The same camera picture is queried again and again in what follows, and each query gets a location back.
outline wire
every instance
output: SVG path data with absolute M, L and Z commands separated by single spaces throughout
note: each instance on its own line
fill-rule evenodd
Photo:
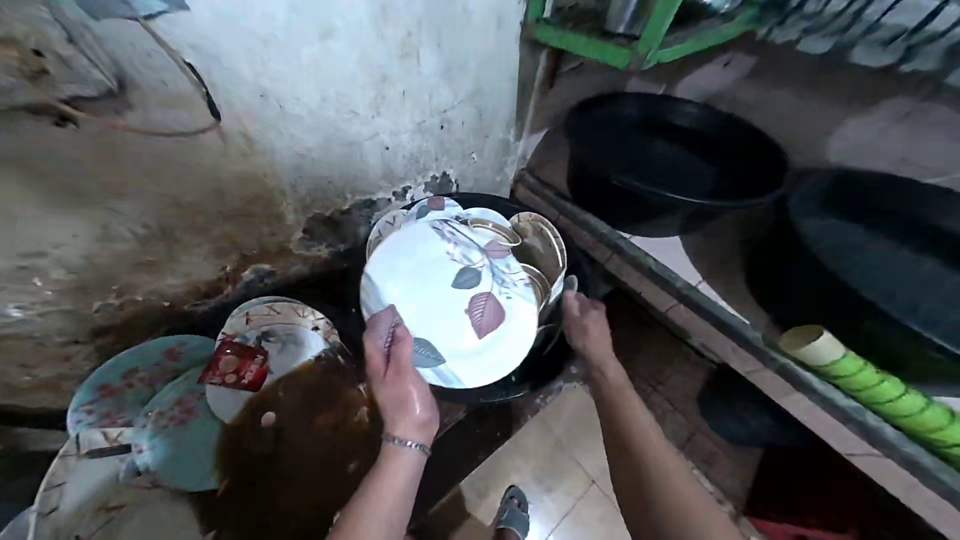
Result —
M 127 4 L 132 10 L 135 8 L 128 2 L 124 0 L 124 3 Z M 82 110 L 74 109 L 69 105 L 61 102 L 60 100 L 54 98 L 53 96 L 46 94 L 47 102 L 57 110 L 73 116 L 74 118 L 84 118 L 87 120 L 94 120 L 98 122 L 103 122 L 107 127 L 114 130 L 130 132 L 140 135 L 150 135 L 150 136 L 193 136 L 201 135 L 207 132 L 211 132 L 217 127 L 220 126 L 220 123 L 223 121 L 223 116 L 220 114 L 220 109 L 217 108 L 217 103 L 213 100 L 213 96 L 210 94 L 210 89 L 207 87 L 204 78 L 201 77 L 200 72 L 197 71 L 197 68 L 193 66 L 192 63 L 185 60 L 183 56 L 177 52 L 177 49 L 167 41 L 146 19 L 144 19 L 139 14 L 136 16 L 136 22 L 140 24 L 140 27 L 146 31 L 150 37 L 159 45 L 160 49 L 170 58 L 171 61 L 177 66 L 177 69 L 180 70 L 180 73 L 186 77 L 187 81 L 190 82 L 190 85 L 193 86 L 197 93 L 204 98 L 206 103 L 206 109 L 210 113 L 212 121 L 200 128 L 195 128 L 192 130 L 159 130 L 154 128 L 141 128 L 139 126 L 132 126 L 127 123 L 126 120 L 119 116 L 96 116 L 83 112 Z

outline silver bracelet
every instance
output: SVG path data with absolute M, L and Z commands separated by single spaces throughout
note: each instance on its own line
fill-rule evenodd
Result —
M 412 448 L 418 452 L 422 452 L 427 457 L 430 457 L 430 447 L 425 444 L 419 443 L 417 441 L 412 441 L 410 439 L 404 439 L 397 437 L 396 435 L 384 432 L 383 436 L 380 437 L 383 439 L 383 442 L 387 444 L 392 444 L 394 446 L 399 446 L 402 448 Z

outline sandal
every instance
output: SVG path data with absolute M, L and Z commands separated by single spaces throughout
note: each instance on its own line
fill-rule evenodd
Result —
M 530 531 L 530 504 L 523 491 L 512 485 L 503 492 L 500 507 L 496 510 L 493 528 L 508 528 L 521 538 L 527 537 Z

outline stack of green cups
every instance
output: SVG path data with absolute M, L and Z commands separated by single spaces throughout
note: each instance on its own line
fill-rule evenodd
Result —
M 780 347 L 960 469 L 960 418 L 952 408 L 877 369 L 823 327 L 791 329 Z

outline green shelf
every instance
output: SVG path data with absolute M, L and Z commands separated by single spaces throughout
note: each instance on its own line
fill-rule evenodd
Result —
M 531 0 L 524 35 L 618 69 L 638 71 L 719 45 L 756 28 L 756 8 L 746 7 L 727 21 L 708 20 L 671 35 L 670 25 L 680 3 L 681 0 L 659 0 L 640 37 L 625 39 L 561 27 L 543 18 L 543 0 Z

